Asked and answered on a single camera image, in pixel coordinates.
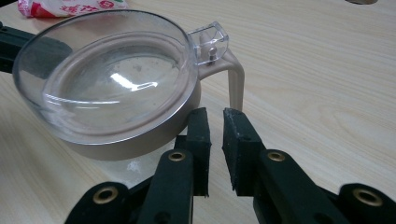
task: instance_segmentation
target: black plastic bracket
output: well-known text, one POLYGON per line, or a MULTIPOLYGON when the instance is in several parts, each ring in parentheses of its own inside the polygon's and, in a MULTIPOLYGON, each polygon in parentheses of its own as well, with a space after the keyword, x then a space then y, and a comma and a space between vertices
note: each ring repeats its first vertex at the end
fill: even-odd
POLYGON ((223 151, 238 196, 254 197, 261 224, 396 223, 396 203, 362 184, 319 188, 286 152, 265 149, 248 117, 224 110, 223 151))
POLYGON ((114 182, 89 189, 65 223, 191 223, 193 196, 208 195, 210 146, 206 110, 195 109, 153 177, 129 190, 114 182))
POLYGON ((0 22, 0 71, 12 73, 15 58, 32 34, 3 26, 0 22))

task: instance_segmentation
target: screw hole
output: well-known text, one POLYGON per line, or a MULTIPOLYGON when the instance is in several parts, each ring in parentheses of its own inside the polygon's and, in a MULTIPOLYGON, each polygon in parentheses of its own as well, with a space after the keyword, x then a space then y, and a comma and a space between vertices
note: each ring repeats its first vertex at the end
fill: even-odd
POLYGON ((348 3, 356 5, 371 5, 376 3, 378 0, 346 0, 348 3))
POLYGON ((279 152, 270 152, 268 153, 268 158, 272 161, 283 161, 285 160, 285 156, 279 152))
POLYGON ((166 224, 171 220, 171 215, 167 212, 159 212, 155 215, 154 221, 157 224, 166 224))
POLYGON ((93 195, 93 201, 97 204, 104 204, 113 201, 117 198, 119 192, 115 187, 104 187, 96 191, 93 195))
POLYGON ((183 161, 186 158, 186 155, 184 155, 184 153, 181 152, 174 152, 169 154, 168 158, 171 161, 183 161))
POLYGON ((319 224, 333 224, 332 218, 323 213, 316 213, 314 219, 319 224))
POLYGON ((383 203, 382 199, 378 195, 367 189, 354 189, 353 195, 361 203, 365 203, 371 206, 378 207, 381 206, 383 203))

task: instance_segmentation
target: wooden table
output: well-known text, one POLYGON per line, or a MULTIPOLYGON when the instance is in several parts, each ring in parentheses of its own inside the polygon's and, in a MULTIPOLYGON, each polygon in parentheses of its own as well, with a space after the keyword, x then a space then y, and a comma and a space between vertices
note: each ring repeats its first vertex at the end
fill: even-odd
MULTIPOLYGON (((378 0, 129 1, 186 31, 218 21, 246 72, 244 112, 268 148, 288 152, 319 185, 361 182, 396 199, 396 4, 378 0)), ((4 25, 31 33, 59 19, 25 19, 0 8, 4 25)), ((203 80, 212 152, 209 194, 194 198, 194 223, 257 223, 237 198, 221 150, 224 73, 203 80)), ((1 223, 62 223, 82 194, 104 181, 134 186, 155 171, 165 146, 127 161, 84 158, 51 135, 0 74, 1 223)))

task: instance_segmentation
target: light wood grain surface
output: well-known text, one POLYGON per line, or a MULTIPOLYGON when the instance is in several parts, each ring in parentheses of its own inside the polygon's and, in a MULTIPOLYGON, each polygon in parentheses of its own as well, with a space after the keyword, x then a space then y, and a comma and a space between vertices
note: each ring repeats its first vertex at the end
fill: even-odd
MULTIPOLYGON (((129 1, 186 31, 218 21, 246 72, 244 112, 268 148, 288 152, 321 187, 360 182, 396 199, 396 3, 344 0, 129 1)), ((25 19, 12 4, 4 25, 31 33, 58 19, 25 19)), ((210 197, 194 198, 194 223, 257 223, 237 198, 221 150, 226 74, 203 80, 212 139, 210 197)), ((132 187, 155 171, 165 146, 128 161, 94 161, 51 135, 0 74, 0 222, 62 223, 104 181, 132 187)))

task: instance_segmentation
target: red and white package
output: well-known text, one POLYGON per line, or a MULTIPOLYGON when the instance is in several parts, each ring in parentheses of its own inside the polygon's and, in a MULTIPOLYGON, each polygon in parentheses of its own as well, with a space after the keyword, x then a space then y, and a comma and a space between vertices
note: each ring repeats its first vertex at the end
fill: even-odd
POLYGON ((18 10, 26 17, 70 17, 125 8, 129 8, 125 0, 18 0, 18 10))

